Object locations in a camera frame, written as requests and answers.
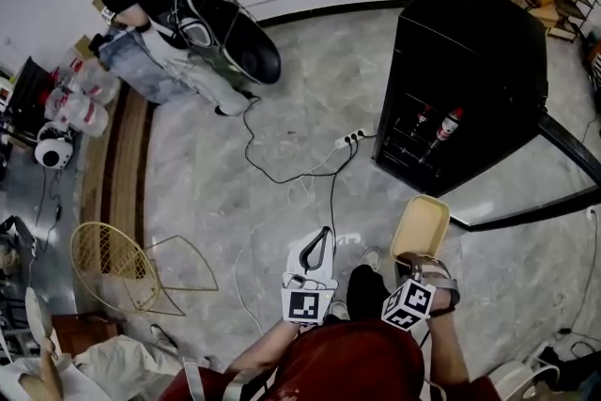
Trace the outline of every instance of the white cable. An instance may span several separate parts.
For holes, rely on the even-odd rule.
[[[237,274],[238,274],[238,262],[240,261],[240,257],[242,256],[242,253],[246,250],[246,248],[248,247],[248,245],[253,240],[253,232],[255,230],[256,230],[256,227],[254,227],[253,230],[251,231],[251,235],[249,236],[248,240],[242,246],[242,249],[240,249],[240,252],[238,253],[238,257],[236,258],[236,263],[234,263],[234,285],[236,286],[236,294],[238,294],[238,301],[240,302],[240,306],[242,306],[242,309],[244,310],[244,312],[248,316],[251,317],[251,319],[254,321],[254,324],[256,324],[256,327],[259,329],[259,332],[261,333],[261,335],[263,335],[263,328],[261,328],[261,324],[259,323],[259,321],[256,318],[256,316],[248,310],[248,308],[246,307],[246,304],[244,304],[244,301],[242,300],[242,296],[240,295],[240,289],[238,287],[238,276],[237,276]]]
[[[315,167],[312,167],[308,171],[305,171],[303,174],[313,174],[313,172],[316,169],[318,169],[319,167],[321,167],[322,165],[324,165],[327,161],[329,161],[330,157],[337,150],[339,150],[339,149],[335,148],[330,154],[328,154],[328,156],[323,161],[321,161],[318,165],[316,165]],[[242,299],[242,296],[240,295],[240,290],[239,290],[239,286],[238,286],[238,263],[240,261],[240,258],[242,257],[242,254],[244,253],[244,251],[246,251],[246,248],[253,241],[254,231],[256,231],[259,227],[261,227],[262,225],[264,225],[267,222],[269,222],[274,217],[279,216],[284,210],[286,210],[288,208],[292,208],[294,206],[294,203],[290,199],[290,189],[292,188],[292,186],[297,181],[300,181],[300,184],[301,184],[302,188],[304,189],[305,193],[307,194],[307,197],[306,197],[307,203],[302,208],[300,208],[300,209],[305,209],[305,208],[307,208],[309,206],[309,204],[311,204],[311,193],[309,193],[309,190],[307,189],[307,187],[304,185],[304,183],[302,183],[302,180],[303,180],[303,177],[300,177],[297,180],[295,180],[294,182],[292,182],[292,184],[290,184],[290,186],[288,186],[288,205],[287,206],[284,206],[283,208],[278,209],[276,212],[274,212],[273,214],[271,214],[268,217],[268,219],[266,219],[265,221],[263,221],[261,224],[257,224],[255,227],[253,227],[253,229],[251,230],[251,233],[249,234],[248,240],[244,243],[244,245],[242,246],[242,249],[240,249],[240,252],[238,253],[238,257],[236,257],[236,262],[234,263],[234,285],[236,286],[236,294],[238,295],[238,301],[240,303],[240,306],[242,306],[242,309],[244,310],[244,312],[254,321],[254,324],[256,324],[256,327],[259,329],[259,332],[261,333],[261,335],[263,335],[263,328],[261,328],[261,323],[259,323],[259,321],[256,318],[256,316],[249,311],[249,309],[246,307],[246,304],[244,303],[244,300]],[[315,180],[315,178],[311,177],[311,184],[309,186],[309,189],[311,189],[313,187],[314,180]]]
[[[327,161],[330,160],[330,157],[334,154],[334,152],[336,152],[338,149],[338,147],[335,147],[332,152],[330,154],[328,154],[328,156],[322,161],[320,162],[318,165],[316,165],[315,167],[311,168],[308,171],[303,171],[303,174],[313,174],[319,167],[321,167],[323,164],[325,164]],[[307,194],[307,198],[309,198],[309,196],[311,195],[307,189],[307,187],[304,185],[304,179],[305,177],[299,177],[297,180],[295,180],[294,182],[292,182],[289,186],[288,186],[288,205],[292,206],[293,202],[292,199],[290,199],[290,193],[292,192],[292,187],[297,183],[300,182],[300,185],[302,186],[302,188],[304,189],[305,193]],[[315,178],[314,177],[309,177],[309,189],[312,189],[313,186],[315,184]]]

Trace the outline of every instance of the white fabric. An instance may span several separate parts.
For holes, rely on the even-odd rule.
[[[174,79],[179,79],[218,105],[224,114],[242,114],[250,102],[234,90],[221,75],[215,72],[200,55],[188,49],[180,50],[169,45],[154,27],[142,34],[152,58]]]
[[[168,344],[145,347],[127,336],[118,336],[78,355],[73,364],[113,401],[139,394],[155,375],[175,376],[181,370],[177,350]]]
[[[71,364],[69,357],[60,364],[56,369],[63,383],[65,401],[111,401],[111,398],[94,381],[84,376]],[[24,374],[39,378],[39,358],[23,358],[0,367],[0,391],[9,401],[29,399],[19,383],[19,379]]]

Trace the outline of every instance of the marble floor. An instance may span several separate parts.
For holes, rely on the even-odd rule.
[[[256,133],[250,150],[255,162],[282,179],[320,163],[340,136],[361,128],[375,132],[398,13],[356,12],[268,29],[280,49],[284,72],[276,86],[252,87],[263,98],[248,115]],[[577,46],[549,39],[547,47],[548,110],[580,138],[594,112]],[[585,145],[601,158],[598,130],[595,122]],[[330,224],[331,180],[275,185],[245,161],[248,139],[240,118],[215,116],[199,96],[172,101],[157,110],[146,172],[146,242],[175,234],[190,240],[213,269],[220,290],[177,293],[174,300],[186,317],[128,318],[128,332],[141,340],[150,338],[148,326],[158,322],[185,351],[197,357],[215,355],[221,367],[260,335],[239,304],[234,281],[237,258],[239,294],[267,330],[281,315],[281,274],[289,247]],[[368,246],[386,250],[406,203],[416,194],[371,163],[372,148],[373,140],[362,141],[356,159],[337,179],[335,270],[342,298],[348,275],[362,252]],[[495,176],[505,177],[497,180],[510,177],[513,182],[507,189],[517,190],[506,193],[511,199],[530,195],[532,188],[546,193],[553,178],[559,183],[554,195],[576,190],[583,180],[573,172],[574,167],[547,159],[544,149],[534,148],[539,155],[534,160],[515,162],[526,167],[547,162],[555,170],[548,171],[552,175],[544,182],[529,182],[531,168],[518,173],[501,169],[492,181]],[[331,171],[346,157],[347,152],[339,151],[321,169]],[[489,194],[494,186],[494,182],[484,187],[476,183],[451,198],[450,204],[470,214],[470,208],[488,200],[494,208],[514,202]],[[471,212],[476,217],[486,214],[476,210],[476,214]],[[587,220],[583,212],[485,233],[450,228],[441,257],[462,291],[456,325],[473,376],[528,354],[541,341],[552,339],[561,326],[572,323],[592,262],[593,236],[594,220]],[[159,248],[155,257],[166,284],[211,285],[206,265],[185,243]],[[390,260],[382,271],[392,287]],[[601,279],[595,274],[575,327],[596,337],[601,336],[600,287]],[[165,299],[158,307],[169,308]],[[570,341],[563,340],[560,349]]]

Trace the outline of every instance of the bottle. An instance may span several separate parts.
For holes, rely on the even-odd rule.
[[[436,131],[436,139],[430,144],[428,150],[423,154],[420,159],[420,164],[424,163],[425,160],[430,156],[432,151],[438,147],[441,142],[447,141],[451,134],[455,132],[455,130],[459,127],[459,120],[463,116],[463,109],[461,107],[457,107],[454,111],[449,113],[440,124],[439,128]]]
[[[415,127],[413,127],[413,130],[409,133],[410,137],[413,137],[417,133],[417,130],[420,129],[420,127],[428,120],[428,115],[429,115],[431,109],[432,108],[429,105],[426,105],[424,107],[424,110],[421,111],[420,113],[418,113],[417,124],[415,124]]]

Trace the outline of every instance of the black cable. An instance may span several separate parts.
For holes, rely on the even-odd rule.
[[[255,98],[255,100],[253,102],[251,102],[251,105],[249,105],[246,108],[246,110],[244,111],[244,114],[242,114],[242,121],[244,122],[244,126],[246,127],[246,130],[251,134],[251,139],[248,141],[248,143],[246,144],[246,147],[244,148],[244,157],[246,158],[246,161],[252,167],[254,167],[255,169],[261,171],[265,175],[265,177],[268,178],[274,184],[287,184],[288,182],[292,182],[293,180],[300,179],[301,177],[332,177],[332,176],[336,176],[351,161],[352,158],[351,158],[351,156],[349,156],[348,159],[335,172],[329,172],[329,173],[325,173],[325,174],[313,174],[313,173],[303,172],[301,174],[298,174],[298,175],[293,176],[293,177],[289,177],[288,179],[284,179],[284,180],[274,179],[272,176],[270,176],[270,174],[265,169],[263,169],[263,167],[255,164],[253,161],[251,161],[251,159],[249,157],[249,154],[248,154],[248,152],[249,152],[249,150],[251,148],[251,145],[253,144],[255,135],[254,135],[254,132],[251,129],[251,127],[248,125],[248,121],[246,119],[246,116],[251,111],[251,109],[253,108],[253,106],[256,105],[260,101],[261,101],[260,97]]]
[[[54,176],[50,181],[50,186],[48,187],[48,197],[53,201],[56,201],[57,205],[61,205],[60,193],[53,193],[53,185],[60,184],[61,179],[63,178],[63,171],[56,170],[54,171]]]
[[[582,356],[579,356],[578,354],[576,354],[574,352],[574,348],[578,345],[583,345],[586,346],[588,349],[591,350],[591,354],[593,354],[594,352],[596,352],[596,350],[594,349],[594,347],[592,347],[589,343],[585,342],[585,341],[576,341],[576,343],[574,343],[571,347],[570,347],[570,352],[572,353],[572,355],[577,358],[580,359]]]
[[[599,239],[598,239],[598,228],[599,228],[599,218],[597,217],[597,213],[595,210],[593,210],[593,215],[594,215],[594,251],[593,251],[593,261],[591,262],[591,270],[589,271],[589,277],[586,280],[586,285],[584,287],[584,296],[582,297],[582,303],[580,304],[580,308],[578,309],[578,313],[576,314],[576,317],[574,318],[574,322],[572,323],[572,327],[570,328],[570,331],[573,332],[572,330],[574,329],[574,326],[576,326],[576,322],[578,321],[578,318],[580,317],[580,314],[582,313],[582,309],[584,309],[584,303],[586,301],[586,297],[589,293],[589,287],[591,286],[591,280],[593,279],[593,272],[594,272],[594,267],[596,265],[596,259],[597,259],[597,247],[599,244]]]
[[[349,155],[348,155],[348,159],[346,161],[344,161],[342,163],[342,165],[340,167],[338,167],[338,169],[336,169],[334,172],[329,172],[329,173],[325,173],[325,174],[313,174],[313,173],[301,173],[298,174],[296,176],[293,177],[289,177],[288,179],[284,179],[284,180],[277,180],[274,179],[272,176],[270,176],[270,174],[263,169],[261,166],[255,164],[253,161],[251,161],[250,157],[249,157],[249,149],[251,148],[251,145],[253,144],[254,141],[254,132],[251,129],[251,126],[248,125],[248,120],[246,119],[247,114],[251,111],[251,109],[253,108],[253,106],[257,103],[259,103],[261,101],[260,97],[255,97],[254,101],[251,102],[251,104],[246,108],[246,110],[244,111],[244,114],[242,114],[242,121],[244,122],[244,127],[246,127],[246,130],[251,134],[251,138],[248,141],[248,143],[246,144],[246,147],[244,148],[244,157],[246,158],[246,161],[255,169],[257,169],[258,171],[262,172],[266,178],[268,178],[271,182],[275,183],[275,184],[287,184],[288,182],[292,182],[294,180],[300,179],[301,177],[332,177],[331,180],[331,189],[330,189],[330,220],[331,220],[331,232],[334,236],[334,242],[336,240],[336,226],[334,223],[334,207],[333,207],[333,198],[334,198],[334,186],[336,184],[336,178],[338,177],[338,174],[340,174],[340,172],[347,167],[348,163],[351,162],[355,156],[357,155],[357,153],[359,152],[359,142],[362,139],[371,139],[373,137],[376,137],[375,135],[363,135],[363,133],[361,131],[359,131],[360,133],[360,137],[357,137],[356,134],[352,134],[351,137],[346,137],[345,140],[348,143],[348,147],[350,149]],[[355,151],[353,152],[353,142],[357,145],[357,148],[355,149]]]
[[[579,332],[572,332],[572,334],[583,337],[585,339],[590,339],[591,341],[596,341],[597,343],[601,343],[601,339],[597,339],[596,337],[589,336],[588,334],[580,334]]]
[[[428,337],[430,337],[430,330],[428,330],[428,332],[425,334],[424,339],[422,339],[422,342],[420,343],[420,349],[422,347],[424,347],[425,342],[428,340]]]
[[[348,148],[350,149],[350,155],[348,156],[348,159],[345,161],[345,163],[343,163],[340,168],[334,173],[333,177],[331,178],[331,189],[330,189],[330,219],[331,219],[331,231],[334,235],[334,242],[336,242],[336,226],[334,224],[334,185],[336,184],[336,178],[338,177],[338,173],[340,171],[342,171],[345,166],[351,162],[354,157],[357,155],[357,152],[359,152],[359,143],[357,143],[357,149],[355,150],[355,152],[353,153],[353,145],[351,142],[348,143]]]
[[[46,240],[44,241],[43,247],[42,246],[39,247],[39,249],[42,251],[43,254],[48,249],[48,241],[50,240],[50,235],[58,226],[58,221],[60,221],[60,218],[57,216],[56,219],[54,220],[54,224],[52,225],[52,227],[50,229],[48,229],[48,232],[46,233]]]
[[[46,168],[42,165],[41,171],[44,173],[44,181],[41,188],[41,198],[38,203],[38,216],[36,216],[36,227],[38,227],[39,216],[41,214],[42,206],[44,204],[44,199],[46,198]]]
[[[591,127],[591,124],[593,124],[595,122],[595,120],[597,120],[598,117],[599,117],[599,115],[595,116],[586,125],[586,129],[584,130],[584,134],[582,135],[582,140],[580,141],[581,144],[584,144],[584,139],[586,139],[586,134],[589,132],[589,128]]]

